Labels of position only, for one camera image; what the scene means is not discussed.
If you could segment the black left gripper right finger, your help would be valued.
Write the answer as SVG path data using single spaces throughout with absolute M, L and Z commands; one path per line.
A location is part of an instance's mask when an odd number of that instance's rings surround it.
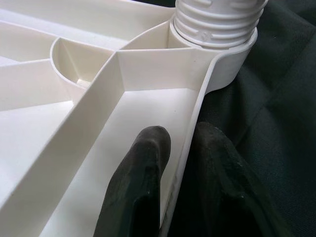
M 172 237 L 289 237 L 291 230 L 231 140 L 196 124 L 170 226 Z

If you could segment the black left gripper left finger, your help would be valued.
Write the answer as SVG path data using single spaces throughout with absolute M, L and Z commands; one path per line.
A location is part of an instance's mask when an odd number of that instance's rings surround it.
M 162 126 L 144 128 L 110 179 L 95 227 L 97 237 L 156 237 L 160 181 L 171 152 Z

